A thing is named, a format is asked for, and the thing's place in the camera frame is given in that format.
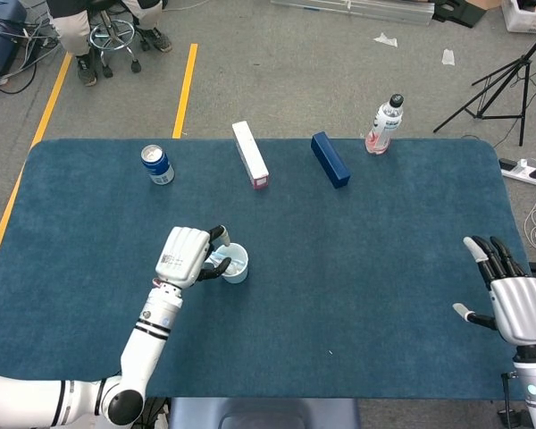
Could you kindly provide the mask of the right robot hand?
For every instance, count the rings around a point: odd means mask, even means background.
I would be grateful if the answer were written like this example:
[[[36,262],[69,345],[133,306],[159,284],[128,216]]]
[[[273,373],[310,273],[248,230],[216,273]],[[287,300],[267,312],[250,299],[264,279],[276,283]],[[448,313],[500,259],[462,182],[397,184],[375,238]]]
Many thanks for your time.
[[[477,264],[493,314],[482,315],[462,303],[452,305],[455,312],[468,323],[498,332],[511,345],[536,346],[536,278],[496,237],[467,236],[463,243]]]

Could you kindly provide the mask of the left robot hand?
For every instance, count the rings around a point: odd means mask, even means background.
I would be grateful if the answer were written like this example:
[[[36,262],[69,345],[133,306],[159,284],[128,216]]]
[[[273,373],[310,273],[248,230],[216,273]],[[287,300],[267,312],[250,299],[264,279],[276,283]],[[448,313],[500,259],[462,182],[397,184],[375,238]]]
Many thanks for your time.
[[[230,245],[230,236],[224,225],[217,225],[209,231],[191,227],[175,226],[165,241],[158,258],[153,284],[165,284],[184,290],[194,283],[217,278],[225,273],[231,258],[225,257],[214,268],[204,268],[206,259],[214,251],[214,241]]]

